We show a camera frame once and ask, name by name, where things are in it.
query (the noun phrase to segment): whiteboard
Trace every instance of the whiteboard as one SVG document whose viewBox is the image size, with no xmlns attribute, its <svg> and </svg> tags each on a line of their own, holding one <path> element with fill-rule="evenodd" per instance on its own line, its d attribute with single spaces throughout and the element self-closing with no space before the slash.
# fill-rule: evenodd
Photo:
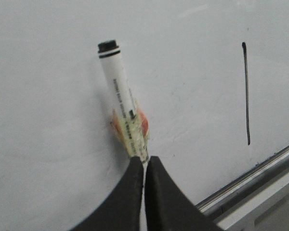
<svg viewBox="0 0 289 231">
<path fill-rule="evenodd" d="M 149 154 L 194 204 L 289 145 L 289 1 L 0 1 L 0 231 L 68 230 L 123 175 L 109 39 Z"/>
</svg>

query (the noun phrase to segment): black line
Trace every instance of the black line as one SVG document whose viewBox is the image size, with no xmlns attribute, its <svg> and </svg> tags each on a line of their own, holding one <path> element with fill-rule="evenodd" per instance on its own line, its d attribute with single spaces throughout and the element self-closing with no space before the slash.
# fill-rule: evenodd
<svg viewBox="0 0 289 231">
<path fill-rule="evenodd" d="M 130 113 L 131 119 L 135 119 L 136 115 L 134 115 L 133 110 L 130 110 L 129 113 Z"/>
<path fill-rule="evenodd" d="M 103 59 L 103 58 L 106 58 L 106 57 L 109 57 L 109 56 L 112 56 L 112 55 L 115 55 L 115 54 L 119 54 L 121 51 L 116 51 L 116 52 L 113 52 L 113 53 L 109 53 L 109 54 L 104 54 L 104 55 L 100 55 L 100 59 Z"/>
<path fill-rule="evenodd" d="M 247 144 L 250 145 L 250 113 L 249 113 L 249 75 L 247 71 L 247 53 L 246 43 L 242 43 L 244 53 L 244 67 L 245 67 L 245 97 L 246 97 L 246 130 L 247 130 Z"/>
</svg>

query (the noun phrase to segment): white marker barrel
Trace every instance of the white marker barrel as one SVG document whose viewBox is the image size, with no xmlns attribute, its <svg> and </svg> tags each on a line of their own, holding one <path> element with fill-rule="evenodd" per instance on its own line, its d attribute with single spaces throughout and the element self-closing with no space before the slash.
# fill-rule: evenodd
<svg viewBox="0 0 289 231">
<path fill-rule="evenodd" d="M 115 40 L 110 40 L 98 44 L 98 47 L 114 109 L 124 119 L 135 118 L 134 100 L 128 85 L 119 46 Z"/>
</svg>

